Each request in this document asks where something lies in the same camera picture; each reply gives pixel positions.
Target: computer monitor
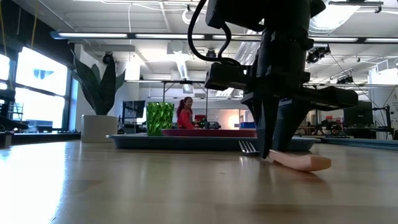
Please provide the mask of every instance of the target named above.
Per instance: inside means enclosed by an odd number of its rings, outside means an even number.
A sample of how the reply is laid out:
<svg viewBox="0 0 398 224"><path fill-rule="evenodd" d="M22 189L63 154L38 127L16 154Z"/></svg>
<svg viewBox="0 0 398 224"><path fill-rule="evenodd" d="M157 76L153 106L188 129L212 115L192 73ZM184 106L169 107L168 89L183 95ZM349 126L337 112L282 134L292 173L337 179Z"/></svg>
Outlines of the computer monitor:
<svg viewBox="0 0 398 224"><path fill-rule="evenodd" d="M372 102L359 101L358 106L344 109L345 124L373 124Z"/></svg>
<svg viewBox="0 0 398 224"><path fill-rule="evenodd" d="M145 100L124 101L124 118L142 118L144 115Z"/></svg>

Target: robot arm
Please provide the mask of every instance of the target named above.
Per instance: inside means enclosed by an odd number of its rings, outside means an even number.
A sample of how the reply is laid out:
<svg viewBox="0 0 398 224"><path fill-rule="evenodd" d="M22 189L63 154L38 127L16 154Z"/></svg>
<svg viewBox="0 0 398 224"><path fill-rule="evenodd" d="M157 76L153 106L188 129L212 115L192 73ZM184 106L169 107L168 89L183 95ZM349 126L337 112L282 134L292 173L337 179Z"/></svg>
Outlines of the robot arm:
<svg viewBox="0 0 398 224"><path fill-rule="evenodd" d="M308 38L308 27L310 19L325 9L323 1L209 0L206 23L226 32L223 49L231 40L226 22L262 32L260 49L247 75L234 59L220 54L206 57L195 49L193 28L205 3L201 0L193 14L188 44L198 58L214 62L206 76L207 88L244 90L241 103L255 119L261 157L266 158L271 148L284 152L310 110L338 110L358 104L358 95L352 90L303 87L310 80L304 71L306 53L314 43Z"/></svg>

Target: black cable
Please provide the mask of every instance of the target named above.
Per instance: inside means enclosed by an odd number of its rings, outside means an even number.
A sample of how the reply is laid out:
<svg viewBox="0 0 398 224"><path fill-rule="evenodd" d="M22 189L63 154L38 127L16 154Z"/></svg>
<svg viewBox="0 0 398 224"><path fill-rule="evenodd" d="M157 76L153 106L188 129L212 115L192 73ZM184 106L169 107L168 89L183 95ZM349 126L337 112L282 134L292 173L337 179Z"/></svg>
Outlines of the black cable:
<svg viewBox="0 0 398 224"><path fill-rule="evenodd" d="M198 20L199 13L203 9L203 6L205 5L206 1L207 0L200 0L200 2L198 3L197 8L195 9L195 12L192 15L191 22L189 23L189 26L188 26L188 34L187 34L188 35L188 45L191 48L192 53L194 55L196 55L199 59L205 60L207 62L228 62L228 63L231 63L233 65L241 66L241 64L238 61L236 61L236 60L234 60L232 58L223 58L223 57L221 57L221 58L213 58L213 57L204 56L204 55L200 54L198 52L198 50L195 48L195 46L193 44L193 39L192 39L193 28L195 27L195 23Z"/></svg>
<svg viewBox="0 0 398 224"><path fill-rule="evenodd" d="M229 29L229 27L226 24L223 24L223 26L221 28L225 32L226 40L225 40L224 45L221 47L220 51L218 52L218 56L217 56L218 58L223 58L223 52L228 47L229 43L231 43L231 39L232 39L232 33L231 33L231 30Z"/></svg>
<svg viewBox="0 0 398 224"><path fill-rule="evenodd" d="M349 75L347 74L347 72L343 69L343 67L337 62L337 60L334 58L334 56L332 55L332 54L329 54L332 58L333 58L333 60L336 62L336 64L341 68L341 70L346 74L346 76L348 76L349 77ZM365 93L365 91L363 91L362 89L361 89L361 87L358 85L358 84L356 84L355 82L354 82L354 78L353 78L353 83L356 85L356 87L358 87L358 89L359 90L361 90L362 92L363 92L363 94L365 94L365 96L367 96L368 98L369 98L369 100L374 104L374 105L376 105L376 107L377 108L379 108L379 106ZM383 119L383 123L384 123L384 125L385 126L387 126L386 125L386 120L384 119L384 116L383 116L383 113L382 112L380 112L380 114L381 114L381 118Z"/></svg>
<svg viewBox="0 0 398 224"><path fill-rule="evenodd" d="M386 101L385 101L384 104L383 104L383 107L386 106L386 103L387 103L388 99L391 97L392 93L393 93L394 90L397 88L397 85L398 85L398 82L396 83L396 85L395 85L394 88L392 89L390 95L387 97Z"/></svg>

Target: green vase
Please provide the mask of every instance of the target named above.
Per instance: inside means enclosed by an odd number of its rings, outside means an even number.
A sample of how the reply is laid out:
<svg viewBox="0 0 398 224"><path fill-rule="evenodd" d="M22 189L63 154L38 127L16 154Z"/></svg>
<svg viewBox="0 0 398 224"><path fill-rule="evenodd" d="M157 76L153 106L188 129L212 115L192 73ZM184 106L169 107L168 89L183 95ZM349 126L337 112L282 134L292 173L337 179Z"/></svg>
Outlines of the green vase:
<svg viewBox="0 0 398 224"><path fill-rule="evenodd" d="M161 136L162 129L173 126L174 104L164 102L147 103L147 134Z"/></svg>

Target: window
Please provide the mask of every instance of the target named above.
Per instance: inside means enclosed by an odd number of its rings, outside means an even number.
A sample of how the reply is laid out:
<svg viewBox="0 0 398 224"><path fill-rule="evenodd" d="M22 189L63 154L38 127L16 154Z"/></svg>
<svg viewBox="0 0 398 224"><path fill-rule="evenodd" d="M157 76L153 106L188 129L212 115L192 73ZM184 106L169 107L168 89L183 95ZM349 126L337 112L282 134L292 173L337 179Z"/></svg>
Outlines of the window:
<svg viewBox="0 0 398 224"><path fill-rule="evenodd" d="M16 88L15 99L18 105L17 108L22 108L23 115L14 114L13 119L20 120L22 118L23 121L29 120L29 126L36 124L62 128L64 98Z"/></svg>
<svg viewBox="0 0 398 224"><path fill-rule="evenodd" d="M15 75L16 107L12 118L29 126L67 129L68 68L34 50L23 48Z"/></svg>
<svg viewBox="0 0 398 224"><path fill-rule="evenodd" d="M10 71L10 59L0 55L0 79L7 80Z"/></svg>
<svg viewBox="0 0 398 224"><path fill-rule="evenodd" d="M24 47L19 53L16 82L64 96L68 68L38 52Z"/></svg>

